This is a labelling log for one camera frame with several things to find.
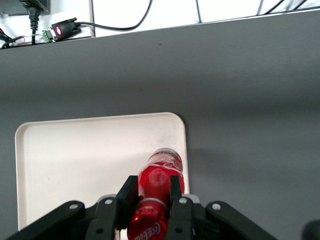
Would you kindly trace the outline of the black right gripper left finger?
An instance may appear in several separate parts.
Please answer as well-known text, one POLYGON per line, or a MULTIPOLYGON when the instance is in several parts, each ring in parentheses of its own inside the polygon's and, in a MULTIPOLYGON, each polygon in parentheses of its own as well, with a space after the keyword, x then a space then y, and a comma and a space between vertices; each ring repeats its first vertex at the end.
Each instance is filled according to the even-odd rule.
POLYGON ((87 240, 120 240, 138 202, 138 177, 130 175, 116 195, 100 198, 86 231, 87 240))

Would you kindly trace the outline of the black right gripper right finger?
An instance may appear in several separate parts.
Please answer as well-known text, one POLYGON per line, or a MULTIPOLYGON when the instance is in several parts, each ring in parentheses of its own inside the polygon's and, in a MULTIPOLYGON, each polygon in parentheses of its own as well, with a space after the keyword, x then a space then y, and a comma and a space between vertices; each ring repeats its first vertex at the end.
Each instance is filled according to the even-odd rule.
POLYGON ((166 240, 192 240, 193 202, 182 196, 180 179, 177 175, 170 177, 170 214, 167 224, 166 240))

